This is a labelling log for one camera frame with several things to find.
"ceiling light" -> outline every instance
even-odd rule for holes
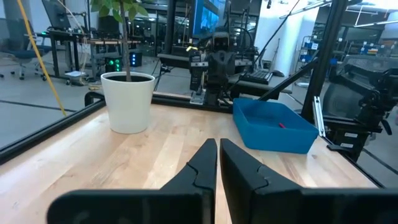
[[[398,2],[391,0],[363,0],[358,5],[375,9],[398,9]]]
[[[354,27],[355,27],[355,28],[359,28],[359,27],[368,27],[368,26],[385,25],[385,24],[393,24],[393,23],[398,23],[398,20],[396,20],[396,21],[373,22],[373,23],[370,23],[370,24],[356,25],[356,26],[354,26]]]
[[[315,9],[316,7],[327,6],[327,5],[330,4],[330,3],[331,3],[331,0],[318,1],[318,2],[316,2],[316,3],[307,5],[307,6],[305,6],[305,7],[302,8],[302,9],[297,9],[297,10],[293,11],[293,12],[291,13],[291,16],[293,16],[294,14],[298,14],[298,13],[300,13],[300,12],[308,11],[308,10],[310,10],[310,9]],[[285,19],[286,17],[287,17],[287,15],[284,15],[284,16],[279,17],[279,19]]]

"keyboard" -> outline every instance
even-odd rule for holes
[[[77,32],[67,32],[67,31],[62,31],[62,30],[48,30],[48,32],[56,35],[63,35],[63,36],[83,36],[81,33]]]
[[[254,82],[268,85],[272,78],[272,72],[268,70],[256,70],[253,73],[247,73],[241,76],[242,81]]]

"yellow cable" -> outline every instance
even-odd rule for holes
[[[67,113],[66,113],[65,110],[63,109],[63,106],[62,106],[61,100],[60,100],[60,98],[59,98],[59,96],[58,96],[58,93],[57,93],[57,91],[55,90],[54,85],[52,84],[52,81],[51,81],[51,78],[49,77],[49,74],[47,73],[47,69],[46,69],[45,66],[44,66],[42,57],[40,56],[39,50],[37,49],[35,40],[33,39],[32,31],[30,30],[30,27],[29,27],[29,22],[28,22],[28,20],[27,20],[27,16],[26,16],[26,13],[25,13],[25,9],[24,9],[24,7],[23,7],[23,5],[22,5],[22,3],[21,3],[21,0],[17,0],[17,2],[18,2],[18,5],[19,5],[19,9],[21,10],[22,16],[23,16],[23,18],[24,18],[26,30],[27,30],[27,33],[28,33],[28,35],[29,35],[29,40],[30,40],[30,42],[31,42],[31,44],[32,44],[32,46],[33,46],[33,49],[35,50],[37,59],[39,60],[40,66],[42,67],[42,70],[43,70],[43,73],[44,73],[45,77],[47,78],[47,81],[48,81],[48,83],[49,83],[49,85],[50,85],[50,88],[51,88],[52,92],[54,93],[55,99],[57,100],[57,102],[58,102],[58,104],[59,104],[59,106],[60,106],[60,109],[61,109],[63,115],[64,115],[64,116],[67,116]]]

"wooden table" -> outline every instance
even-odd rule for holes
[[[110,130],[106,108],[0,166],[0,223],[45,223],[50,203],[73,189],[158,189],[208,138],[229,138],[307,187],[375,187],[318,138],[307,155],[243,146],[231,114],[152,105],[139,134]],[[216,223],[230,223],[218,166]]]
[[[103,45],[103,44],[122,44],[123,40],[113,40],[113,39],[90,39],[87,40],[87,44],[93,44],[93,45]],[[139,40],[128,40],[128,44],[138,44],[140,43]]]

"gray floor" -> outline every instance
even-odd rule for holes
[[[63,58],[65,58],[64,53],[59,52],[58,57],[60,62],[63,61]],[[52,60],[48,55],[44,59],[49,62]],[[156,58],[145,57],[143,66],[133,68],[133,70],[150,74],[153,72],[157,76],[159,74],[160,63],[154,70],[156,62]],[[66,70],[66,65],[60,63],[60,68],[61,71]],[[0,101],[6,100],[58,108],[58,103],[47,82],[43,82],[39,76],[34,75],[33,71],[26,72],[25,80],[21,81],[17,75],[12,76],[9,74],[10,71],[16,69],[17,66],[13,65],[12,62],[0,60],[0,73],[5,75],[5,78],[0,79]],[[51,66],[48,66],[48,69],[50,73],[53,72]],[[64,80],[52,80],[61,102],[66,109],[80,110],[84,107],[83,97],[89,91],[87,86],[67,86]],[[190,95],[189,83],[190,74],[188,70],[174,68],[171,73],[162,76],[157,91]],[[303,102],[306,89],[294,86],[293,91],[292,96],[298,99],[298,101]],[[300,103],[297,103],[287,94],[281,94],[279,101],[293,110],[302,107]],[[0,103],[0,147],[43,128],[62,117],[63,115],[59,110]],[[392,122],[393,132],[398,131],[398,127],[394,125],[394,119],[395,114],[392,114],[390,122]],[[396,145],[397,140],[393,136],[387,136],[385,133],[382,133],[375,141],[370,143],[367,149],[393,168],[398,169]],[[380,165],[372,157],[363,153],[358,163],[384,185],[398,187],[397,176]]]

